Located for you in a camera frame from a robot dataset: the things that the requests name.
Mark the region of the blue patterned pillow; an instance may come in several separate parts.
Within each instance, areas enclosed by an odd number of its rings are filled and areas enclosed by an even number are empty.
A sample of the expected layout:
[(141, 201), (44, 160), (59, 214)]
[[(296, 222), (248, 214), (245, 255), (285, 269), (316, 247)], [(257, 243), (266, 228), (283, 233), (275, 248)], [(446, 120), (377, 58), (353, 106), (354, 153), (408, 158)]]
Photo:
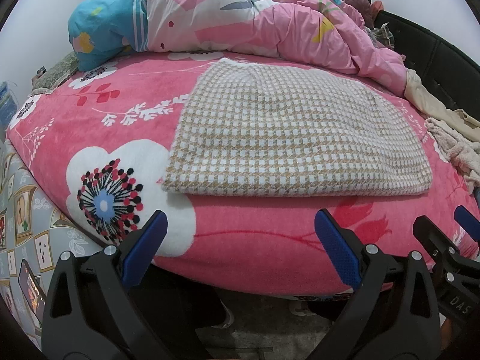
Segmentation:
[(78, 69), (88, 72), (131, 47), (146, 50), (146, 0), (85, 0), (71, 14), (68, 35)]

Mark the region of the beige white houndstooth sweater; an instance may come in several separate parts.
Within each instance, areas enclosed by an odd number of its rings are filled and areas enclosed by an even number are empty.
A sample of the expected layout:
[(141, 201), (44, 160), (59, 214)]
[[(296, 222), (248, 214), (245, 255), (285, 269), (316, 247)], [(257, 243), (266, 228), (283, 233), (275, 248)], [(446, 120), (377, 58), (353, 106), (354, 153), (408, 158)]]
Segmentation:
[(212, 196), (404, 196), (431, 165), (381, 94), (318, 69), (222, 58), (181, 113), (163, 176), (168, 192)]

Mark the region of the black bed headboard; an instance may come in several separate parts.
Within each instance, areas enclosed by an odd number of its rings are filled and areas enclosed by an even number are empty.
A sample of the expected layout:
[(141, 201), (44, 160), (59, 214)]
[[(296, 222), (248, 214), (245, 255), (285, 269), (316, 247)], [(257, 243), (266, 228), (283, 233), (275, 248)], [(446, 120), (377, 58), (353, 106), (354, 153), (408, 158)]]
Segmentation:
[(416, 71), (427, 90), (446, 108), (462, 109), (479, 118), (479, 65), (463, 51), (427, 28), (381, 10), (375, 26), (387, 24), (394, 50), (405, 57), (405, 66)]

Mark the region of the grey green knitted cloth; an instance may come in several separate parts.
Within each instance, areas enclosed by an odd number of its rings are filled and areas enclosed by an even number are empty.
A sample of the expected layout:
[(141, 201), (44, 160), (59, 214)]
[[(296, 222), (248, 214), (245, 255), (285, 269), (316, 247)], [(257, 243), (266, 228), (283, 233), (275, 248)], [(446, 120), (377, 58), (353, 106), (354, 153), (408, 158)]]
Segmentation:
[(42, 67), (32, 78), (31, 95), (51, 94), (71, 76), (78, 72), (78, 58), (74, 52), (69, 53), (50, 69)]

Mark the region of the fluffy cream towel garment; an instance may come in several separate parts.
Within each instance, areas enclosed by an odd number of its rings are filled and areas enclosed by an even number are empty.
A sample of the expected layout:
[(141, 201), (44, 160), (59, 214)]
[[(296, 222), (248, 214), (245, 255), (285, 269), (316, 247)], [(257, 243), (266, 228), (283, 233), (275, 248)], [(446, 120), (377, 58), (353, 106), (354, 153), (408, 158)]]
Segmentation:
[(443, 120), (429, 117), (425, 126), (441, 155), (460, 173), (469, 194), (473, 194), (479, 188), (479, 143), (469, 141)]

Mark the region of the cream beige garment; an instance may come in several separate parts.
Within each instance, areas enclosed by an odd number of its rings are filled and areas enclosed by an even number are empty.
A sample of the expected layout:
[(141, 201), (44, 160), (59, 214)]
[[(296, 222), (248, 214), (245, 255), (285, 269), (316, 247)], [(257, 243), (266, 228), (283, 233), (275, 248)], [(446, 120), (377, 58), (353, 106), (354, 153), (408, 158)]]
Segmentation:
[(463, 109), (451, 110), (433, 96), (422, 84), (421, 77), (413, 70), (407, 70), (404, 97), (425, 116), (444, 121), (470, 141), (479, 142), (479, 121), (469, 116)]

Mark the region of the pink floral bed blanket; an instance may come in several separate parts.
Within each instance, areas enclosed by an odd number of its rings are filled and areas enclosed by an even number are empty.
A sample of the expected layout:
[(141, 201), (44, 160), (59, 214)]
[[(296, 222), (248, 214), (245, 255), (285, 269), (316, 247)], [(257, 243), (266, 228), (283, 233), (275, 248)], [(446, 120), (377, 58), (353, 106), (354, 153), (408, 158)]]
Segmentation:
[(12, 118), (7, 139), (37, 183), (77, 224), (102, 237), (102, 211), (115, 229), (142, 226), (155, 210), (168, 236), (155, 263), (225, 289), (272, 295), (343, 291), (314, 232), (329, 210), (365, 243), (389, 254), (419, 248), (416, 217), (428, 216), (460, 253), (479, 248), (455, 221), (457, 206), (478, 212), (463, 178), (440, 156), (408, 101), (390, 101), (421, 137), (433, 184), (418, 197), (168, 196), (162, 174), (189, 93), (221, 53), (139, 54), (78, 73), (51, 94), (32, 95)]

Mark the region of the pink cartoon quilt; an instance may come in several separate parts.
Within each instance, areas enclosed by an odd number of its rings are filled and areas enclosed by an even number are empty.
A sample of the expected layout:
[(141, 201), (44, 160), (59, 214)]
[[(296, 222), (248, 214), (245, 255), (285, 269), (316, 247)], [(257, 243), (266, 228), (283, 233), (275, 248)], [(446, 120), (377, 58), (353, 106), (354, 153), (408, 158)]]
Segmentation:
[(136, 51), (229, 50), (367, 77), (404, 92), (407, 69), (377, 47), (362, 15), (342, 0), (135, 0)]

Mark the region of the grey patterned floor mat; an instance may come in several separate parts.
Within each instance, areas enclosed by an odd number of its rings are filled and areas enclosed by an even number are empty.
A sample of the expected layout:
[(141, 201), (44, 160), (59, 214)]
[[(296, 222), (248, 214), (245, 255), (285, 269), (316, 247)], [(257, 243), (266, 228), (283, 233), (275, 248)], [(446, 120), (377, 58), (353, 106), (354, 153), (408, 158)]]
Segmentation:
[(107, 243), (62, 211), (37, 183), (13, 144), (1, 142), (1, 298), (27, 338), (42, 347), (18, 284), (25, 258), (47, 294), (62, 252), (90, 256)]

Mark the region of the smartphone with lit screen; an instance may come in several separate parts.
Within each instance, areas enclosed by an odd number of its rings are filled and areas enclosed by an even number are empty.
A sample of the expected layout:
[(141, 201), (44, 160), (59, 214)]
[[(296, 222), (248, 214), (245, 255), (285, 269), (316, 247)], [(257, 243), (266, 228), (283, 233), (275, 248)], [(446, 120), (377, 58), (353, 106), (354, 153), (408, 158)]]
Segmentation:
[(32, 315), (34, 326), (42, 328), (47, 296), (41, 286), (41, 276), (35, 275), (29, 262), (23, 258), (19, 266), (18, 284)]

